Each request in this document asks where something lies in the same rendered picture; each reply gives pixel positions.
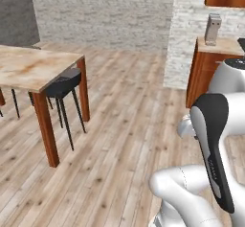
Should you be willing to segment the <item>wooden dining table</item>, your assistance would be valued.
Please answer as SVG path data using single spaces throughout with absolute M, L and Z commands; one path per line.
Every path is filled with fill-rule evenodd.
M 79 97 L 84 122 L 90 120 L 85 55 L 0 45 L 0 88 L 23 89 L 33 93 L 49 165 L 56 168 L 59 158 L 44 90 L 64 71 L 76 65 L 81 71 Z

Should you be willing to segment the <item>grey knife block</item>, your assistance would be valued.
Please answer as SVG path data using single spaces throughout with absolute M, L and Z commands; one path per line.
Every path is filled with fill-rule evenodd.
M 210 13 L 205 31 L 205 44 L 215 46 L 218 30 L 221 27 L 222 19 L 219 13 Z

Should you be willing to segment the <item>black stool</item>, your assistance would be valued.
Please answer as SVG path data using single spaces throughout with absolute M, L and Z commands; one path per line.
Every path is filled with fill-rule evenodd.
M 78 104 L 78 98 L 75 88 L 81 82 L 81 71 L 79 68 L 71 68 L 65 71 L 58 79 L 53 81 L 46 89 L 45 94 L 48 98 L 54 98 L 56 100 L 56 106 L 58 111 L 58 117 L 60 126 L 66 126 L 67 134 L 71 144 L 71 148 L 74 148 L 71 131 L 66 115 L 66 109 L 63 99 L 69 94 L 73 94 L 75 105 L 78 111 L 78 116 L 82 125 L 83 132 L 86 132 L 85 125 L 82 119 L 81 111 Z

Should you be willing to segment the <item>wooden base cabinet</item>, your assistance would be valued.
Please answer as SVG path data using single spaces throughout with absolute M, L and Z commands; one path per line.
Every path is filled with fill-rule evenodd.
M 218 37 L 215 46 L 208 46 L 204 37 L 198 36 L 190 66 L 186 108 L 190 108 L 195 100 L 208 90 L 219 61 L 243 55 L 244 51 L 236 37 Z

